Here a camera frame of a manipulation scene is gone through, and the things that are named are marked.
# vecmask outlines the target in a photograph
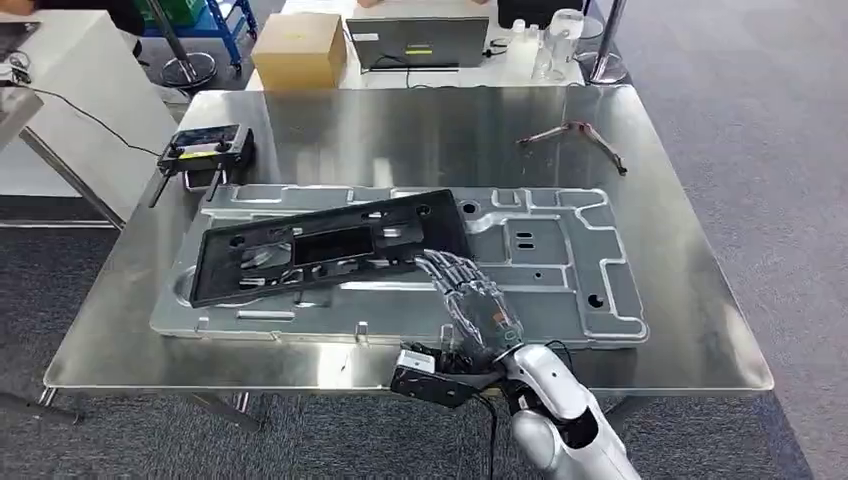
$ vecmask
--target white table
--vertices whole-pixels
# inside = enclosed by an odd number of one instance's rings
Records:
[[[489,30],[486,45],[491,40],[504,38],[509,30],[500,28],[497,22],[497,2],[490,0],[486,5],[476,5],[470,0],[385,0],[372,8],[364,9],[356,4],[356,0],[288,0],[280,13],[292,14],[303,12],[337,13],[343,19],[361,17],[380,18],[409,18],[409,17],[455,17],[470,15],[487,15]],[[362,73],[362,65],[356,56],[356,50],[349,40],[347,43],[347,65],[342,74],[339,88],[343,89],[383,89],[406,88],[407,72],[367,72]],[[458,71],[416,71],[409,73],[409,85],[426,85],[429,87],[518,87],[518,86],[556,86],[580,84],[583,85],[583,74],[577,62],[571,62],[571,68],[562,82],[528,79],[515,81],[505,78],[504,68],[507,67],[506,55],[498,55],[484,59],[479,68],[461,68]],[[245,90],[263,90],[262,79],[254,70]]]
[[[32,87],[64,96],[132,145],[162,151],[176,123],[108,13],[0,15],[0,22],[21,21],[41,22],[21,46],[31,60]],[[118,217],[129,219],[156,171],[156,157],[127,148],[61,99],[38,96],[44,106],[29,129]],[[24,142],[11,142],[0,155],[0,194],[76,195],[39,157]]]

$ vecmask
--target metal table top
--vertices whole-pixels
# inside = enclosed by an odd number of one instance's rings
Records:
[[[518,149],[564,119],[592,123],[629,173],[577,136]],[[770,390],[762,352],[636,91],[622,87],[204,92],[181,128],[254,129],[254,183],[598,187],[610,197],[650,339],[580,351],[595,392],[739,395]],[[397,347],[162,337],[148,322],[198,198],[171,182],[115,244],[51,362],[49,387],[86,390],[384,390]]]

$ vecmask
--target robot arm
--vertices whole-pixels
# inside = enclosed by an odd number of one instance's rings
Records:
[[[584,387],[549,348],[526,345],[504,358],[507,377],[527,385],[513,437],[549,478],[638,479],[627,451]]]
[[[524,345],[523,328],[497,285],[470,260],[427,250],[416,258],[443,295],[463,353],[505,372],[513,437],[548,478],[638,479],[595,396],[551,349]]]

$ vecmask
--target laptop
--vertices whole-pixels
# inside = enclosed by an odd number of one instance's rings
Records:
[[[489,18],[350,18],[347,27],[365,70],[473,68]]]

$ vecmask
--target black cable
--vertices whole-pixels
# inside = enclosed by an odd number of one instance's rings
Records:
[[[70,100],[68,100],[67,98],[63,97],[62,95],[59,95],[58,93],[54,93],[54,92],[49,92],[49,91],[47,91],[47,90],[42,90],[42,89],[40,89],[40,88],[30,87],[30,86],[26,86],[26,88],[29,88],[30,90],[32,90],[32,91],[34,91],[34,92],[43,93],[43,94],[45,94],[45,95],[50,95],[50,96],[53,96],[53,97],[58,98],[59,100],[62,100],[63,102],[67,103],[69,107],[71,107],[71,108],[73,108],[74,110],[76,110],[77,112],[79,112],[79,113],[81,113],[81,114],[85,115],[86,117],[90,118],[91,120],[94,120],[95,122],[97,122],[97,124],[98,124],[98,125],[100,125],[100,126],[101,126],[101,127],[103,127],[104,129],[106,129],[106,131],[107,131],[107,132],[109,132],[109,133],[111,133],[112,135],[114,135],[114,136],[115,136],[115,138],[117,138],[118,140],[120,140],[120,141],[121,141],[124,145],[126,145],[126,146],[127,146],[127,148],[131,148],[131,149],[133,149],[133,150],[138,150],[138,151],[140,151],[140,152],[149,153],[149,154],[153,155],[154,157],[159,158],[159,154],[158,154],[158,153],[156,153],[156,152],[154,152],[153,150],[148,150],[148,149],[146,149],[146,148],[144,148],[144,147],[138,147],[138,146],[135,146],[135,145],[130,144],[129,142],[127,142],[127,141],[124,139],[124,137],[122,137],[121,135],[119,135],[119,134],[118,134],[118,132],[116,132],[116,131],[112,130],[112,129],[109,127],[109,125],[106,125],[106,124],[105,124],[105,123],[103,123],[103,121],[102,121],[102,120],[100,120],[99,118],[95,117],[94,115],[92,115],[92,114],[90,114],[90,113],[86,112],[85,110],[83,110],[83,109],[79,108],[78,106],[74,105],[73,103],[71,103],[71,101],[70,101]]]
[[[501,50],[500,52],[493,52],[491,48],[487,48],[483,51],[483,56],[486,58],[497,57],[498,55],[503,55],[506,53],[506,50]]]
[[[479,393],[475,393],[473,397],[482,403],[489,413],[492,414],[492,430],[489,433],[489,480],[492,480],[495,478],[495,442],[498,440],[498,412],[488,398],[483,397]]]
[[[489,41],[489,46],[495,47],[495,48],[507,49],[507,48],[509,48],[509,39],[508,38],[493,38],[491,41]]]
[[[568,357],[568,369],[571,370],[571,373],[573,374],[574,373],[574,360],[571,358],[571,352],[568,350],[568,347],[565,346],[565,344],[562,343],[561,340],[551,340],[550,342],[546,343],[545,346],[550,348],[551,345],[554,345],[554,344],[558,344],[560,347],[562,347],[563,350],[565,350],[565,355]]]
[[[377,57],[377,60],[374,60],[374,63],[371,64],[370,67],[368,67],[367,69],[361,70],[359,73],[363,74],[363,73],[379,71],[379,70],[376,70],[375,68],[377,67],[377,64],[380,63],[380,60],[383,60],[384,58],[388,59],[388,60],[394,60],[395,62],[398,62],[399,64],[401,64],[401,66],[406,67],[406,80],[404,82],[406,84],[406,88],[436,88],[436,87],[431,87],[430,85],[422,85],[422,84],[410,85],[409,84],[409,75],[412,73],[412,69],[415,68],[415,66],[411,65],[403,57],[396,57],[394,55],[386,55],[386,54],[380,55],[379,57]],[[444,71],[453,72],[453,71],[458,71],[458,70],[444,70]]]
[[[14,57],[15,55],[20,55],[20,56],[24,57],[24,60],[26,60],[26,65],[24,65],[23,62],[21,62],[20,60],[16,59]],[[17,60],[18,63],[20,64],[20,67],[23,68],[24,70],[28,70],[29,66],[32,65],[32,60],[29,59],[29,55],[26,52],[22,52],[20,50],[15,50],[14,52],[9,54],[9,63],[14,65],[14,63],[15,63],[14,60]]]

